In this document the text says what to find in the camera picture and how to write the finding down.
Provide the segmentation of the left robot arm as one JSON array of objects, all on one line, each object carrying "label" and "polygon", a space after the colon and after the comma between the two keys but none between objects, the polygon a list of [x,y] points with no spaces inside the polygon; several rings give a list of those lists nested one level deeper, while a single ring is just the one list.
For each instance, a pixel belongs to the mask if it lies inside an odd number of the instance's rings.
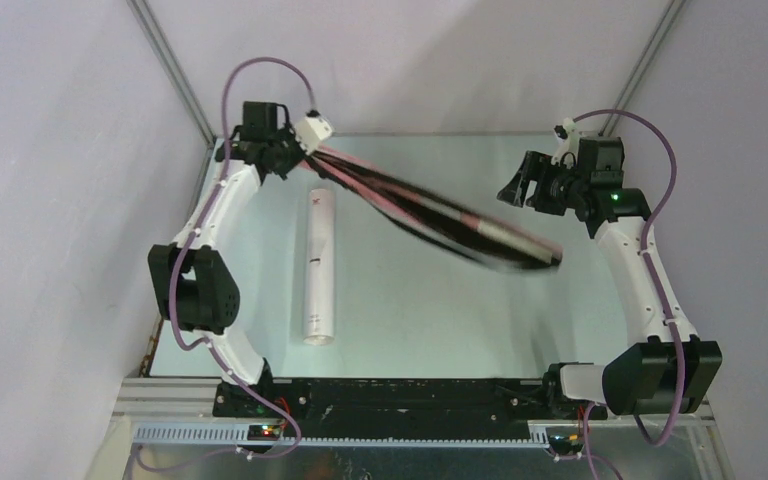
[{"label": "left robot arm", "polygon": [[159,312],[177,346],[204,347],[227,382],[242,383],[237,402],[257,417],[272,411],[276,390],[261,380],[267,362],[236,323],[241,292],[223,253],[266,176],[283,172],[301,152],[287,106],[244,102],[241,123],[216,147],[213,176],[193,213],[147,257]]}]

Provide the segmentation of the white shuttlecock tube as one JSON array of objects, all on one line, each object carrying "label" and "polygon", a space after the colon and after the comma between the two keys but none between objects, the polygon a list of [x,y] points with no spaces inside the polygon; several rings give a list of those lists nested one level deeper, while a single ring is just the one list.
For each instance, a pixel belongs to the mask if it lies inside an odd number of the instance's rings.
[{"label": "white shuttlecock tube", "polygon": [[330,344],[335,336],[335,195],[314,189],[308,198],[304,342]]}]

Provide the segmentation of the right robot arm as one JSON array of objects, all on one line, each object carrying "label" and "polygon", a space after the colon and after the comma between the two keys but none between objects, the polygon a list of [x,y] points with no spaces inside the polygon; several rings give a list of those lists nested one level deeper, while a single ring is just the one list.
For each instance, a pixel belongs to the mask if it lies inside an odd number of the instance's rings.
[{"label": "right robot arm", "polygon": [[544,214],[574,211],[607,261],[626,320],[629,347],[608,365],[551,366],[557,381],[543,388],[541,402],[556,418],[582,401],[616,415],[694,413],[722,364],[718,343],[700,339],[675,297],[645,195],[623,185],[624,158],[618,138],[584,138],[576,152],[555,157],[528,151],[497,194]]}]

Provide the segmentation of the pink sport racket bag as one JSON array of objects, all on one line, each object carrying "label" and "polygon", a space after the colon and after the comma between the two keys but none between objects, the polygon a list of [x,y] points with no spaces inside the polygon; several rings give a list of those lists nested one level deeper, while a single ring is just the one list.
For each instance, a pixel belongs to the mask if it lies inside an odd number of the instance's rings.
[{"label": "pink sport racket bag", "polygon": [[371,163],[321,147],[303,165],[357,195],[405,233],[468,262],[506,273],[549,271],[561,265],[558,244]]}]

